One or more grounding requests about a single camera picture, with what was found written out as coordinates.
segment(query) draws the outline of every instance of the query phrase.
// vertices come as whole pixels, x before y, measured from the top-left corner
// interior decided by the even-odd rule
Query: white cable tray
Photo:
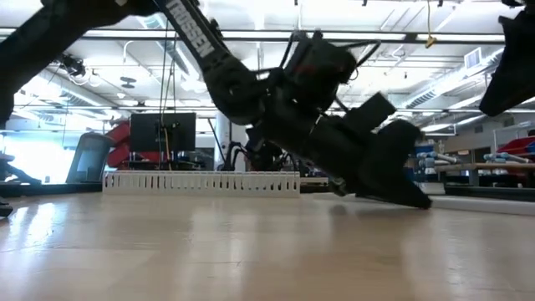
[[[110,195],[299,197],[295,172],[112,171],[102,190]]]

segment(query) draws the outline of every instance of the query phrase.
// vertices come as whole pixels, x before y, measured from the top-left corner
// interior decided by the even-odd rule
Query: hanging cable
[[[361,59],[359,59],[359,61],[357,62],[357,68],[362,66],[362,64],[364,64],[369,58],[371,58],[371,56],[374,55],[375,52],[377,52],[380,46],[381,46],[381,41],[375,41],[374,47],[372,47],[372,49],[369,52],[367,52]]]
[[[288,44],[286,45],[286,49],[284,50],[283,59],[281,60],[281,63],[278,67],[280,68],[284,67],[286,60],[288,60],[288,56],[290,55],[290,50],[292,49],[292,44],[293,44],[294,39],[295,39],[294,33],[290,34],[290,39],[288,40]]]
[[[164,42],[164,49],[167,49],[167,33],[169,32],[169,20],[167,21],[166,25],[166,40]],[[166,62],[167,62],[167,53],[164,51],[164,61],[163,61],[163,68],[161,70],[161,78],[164,79],[166,77]],[[161,83],[161,89],[160,89],[160,123],[158,124],[158,149],[160,152],[160,160],[158,162],[158,166],[161,166],[161,127],[163,126],[163,119],[164,119],[164,108],[163,108],[163,102],[164,102],[164,83]]]
[[[167,163],[169,165],[169,171],[172,171],[171,168],[171,152],[169,151],[169,135],[167,134],[167,129],[164,129],[164,133],[166,134],[166,154],[167,154]]]
[[[427,42],[425,47],[429,48],[436,43],[436,38],[431,36],[431,0],[427,0]]]
[[[216,140],[217,148],[219,149],[219,154],[221,155],[222,160],[225,160],[225,156],[223,155],[223,149],[221,148],[221,143],[219,143],[219,139],[217,139],[216,135],[216,129],[214,129],[214,125],[211,123],[211,119],[208,118],[208,124],[210,125],[211,132],[214,135],[214,139]]]

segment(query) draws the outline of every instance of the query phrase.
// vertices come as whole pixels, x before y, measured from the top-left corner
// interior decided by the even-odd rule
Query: black monitor
[[[170,151],[195,150],[195,113],[163,114],[163,123],[161,121],[162,114],[133,114],[130,119],[130,151],[165,151],[164,128]]]

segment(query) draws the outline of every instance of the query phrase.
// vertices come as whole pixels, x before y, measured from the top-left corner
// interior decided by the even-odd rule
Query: workbench
[[[435,171],[441,174],[441,179],[445,179],[445,175],[449,171],[468,171],[469,184],[471,186],[479,185],[479,170],[496,170],[504,169],[507,171],[522,171],[526,174],[527,186],[535,187],[533,173],[535,172],[535,164],[520,164],[520,163],[466,163],[454,164],[448,166],[435,166]]]

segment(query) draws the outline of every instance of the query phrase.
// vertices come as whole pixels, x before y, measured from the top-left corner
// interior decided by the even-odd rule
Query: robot
[[[350,48],[374,44],[377,49],[379,42],[335,46],[323,40],[320,31],[312,37],[296,32],[279,67],[251,71],[229,52],[217,22],[202,15],[196,0],[42,3],[43,8],[0,44],[0,72],[9,74],[0,81],[0,123],[13,111],[13,95],[84,33],[130,15],[162,12],[199,64],[214,105],[231,122],[251,125],[264,140],[327,173],[329,186],[340,196],[359,192],[403,206],[431,207],[430,198],[403,172],[420,130],[396,120],[374,132],[395,112],[382,94],[358,109],[344,108],[344,116],[325,113],[337,100],[339,85],[369,57],[357,60]],[[298,46],[288,57],[293,42]],[[268,77],[259,79],[261,73]],[[497,78],[491,86],[499,85]],[[503,109],[486,110],[483,103],[481,109],[488,114]]]

